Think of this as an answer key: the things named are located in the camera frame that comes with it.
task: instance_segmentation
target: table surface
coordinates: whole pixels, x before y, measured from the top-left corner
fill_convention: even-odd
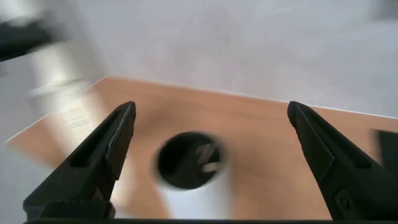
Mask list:
[[[226,143],[233,171],[233,218],[330,219],[320,190],[287,117],[287,103],[189,90],[108,77],[93,87],[105,112],[134,101],[137,118],[124,179],[131,187],[123,207],[136,217],[167,218],[155,189],[152,158],[159,146],[190,130],[217,134]],[[314,108],[363,151],[379,161],[372,129],[398,131],[398,119]],[[64,160],[44,118],[11,144],[56,167]]]

